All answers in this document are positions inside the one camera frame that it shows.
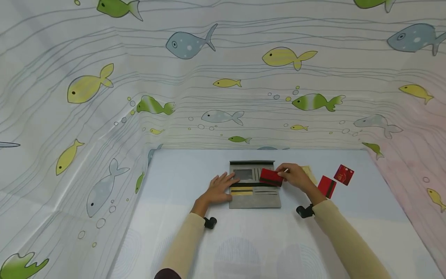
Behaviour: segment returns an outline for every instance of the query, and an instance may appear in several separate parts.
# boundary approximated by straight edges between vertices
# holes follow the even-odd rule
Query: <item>beige sleeve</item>
[[[189,213],[167,251],[160,270],[169,268],[182,279],[187,278],[203,232],[204,219],[195,213]]]
[[[315,205],[313,211],[351,279],[391,279],[378,257],[331,200]]]

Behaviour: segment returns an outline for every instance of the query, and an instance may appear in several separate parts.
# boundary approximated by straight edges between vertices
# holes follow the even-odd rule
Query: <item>person's right hand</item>
[[[305,193],[316,187],[298,164],[283,163],[276,171],[279,172],[278,175],[280,177],[284,178],[284,181],[288,181],[291,185],[301,189]]]

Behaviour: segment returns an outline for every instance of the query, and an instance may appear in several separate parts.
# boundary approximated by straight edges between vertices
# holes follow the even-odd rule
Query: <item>green fish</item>
[[[138,10],[138,4],[139,1],[131,1],[128,4],[125,4],[121,0],[99,0],[96,9],[111,17],[123,17],[130,12],[137,19],[142,21],[142,17]]]
[[[390,12],[395,1],[396,0],[355,0],[355,4],[361,9],[374,8],[381,4],[385,4],[386,12]]]
[[[37,262],[26,266],[31,259],[34,257],[34,252],[28,253],[23,257],[20,255],[14,254],[11,255],[6,261],[3,263],[0,269],[0,278],[1,279],[26,279],[34,274],[38,273],[42,268],[46,266],[49,259],[41,262],[41,264],[37,265]]]
[[[142,172],[142,174],[138,177],[138,180],[136,181],[135,194],[137,194],[139,188],[141,188],[141,183],[143,179],[144,179],[144,172]]]
[[[292,102],[292,104],[301,110],[314,110],[321,107],[326,107],[329,112],[334,112],[335,105],[342,104],[342,100],[345,98],[344,95],[339,95],[329,102],[321,94],[307,94],[300,98],[297,98]]]
[[[366,143],[363,142],[363,144],[365,146],[367,146],[368,148],[370,148],[373,152],[376,153],[376,159],[378,160],[379,158],[384,158],[384,155],[381,153],[381,147],[377,144],[374,143]]]
[[[235,137],[230,137],[228,140],[230,140],[232,142],[245,142],[245,143],[249,144],[249,141],[252,140],[252,138],[251,137],[244,138],[244,137],[235,136]]]
[[[175,103],[166,103],[164,107],[158,103],[153,97],[148,95],[144,95],[141,97],[141,101],[136,106],[137,112],[150,112],[153,114],[158,114],[164,112],[167,115],[171,115],[173,113],[173,108],[175,107]]]

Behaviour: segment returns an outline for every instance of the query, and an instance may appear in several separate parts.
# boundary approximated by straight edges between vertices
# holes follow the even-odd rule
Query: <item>black clamp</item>
[[[303,206],[298,206],[296,208],[296,212],[302,217],[302,219],[311,217],[314,215],[313,204],[310,204],[310,206],[307,208],[304,208]]]
[[[217,219],[214,217],[211,217],[210,219],[207,219],[204,217],[204,227],[207,229],[213,229],[215,227],[215,224],[217,223]]]

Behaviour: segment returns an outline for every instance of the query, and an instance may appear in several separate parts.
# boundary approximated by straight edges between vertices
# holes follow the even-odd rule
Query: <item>white table surface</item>
[[[337,183],[333,202],[378,255],[394,279],[443,278],[366,151],[362,150],[160,150],[140,191],[112,279],[153,278],[195,199],[232,160],[275,160],[310,165],[319,181],[333,179],[340,164],[355,171]],[[284,183],[282,208],[229,209],[216,205],[189,278],[348,278],[328,238],[313,218],[301,219],[310,202]]]

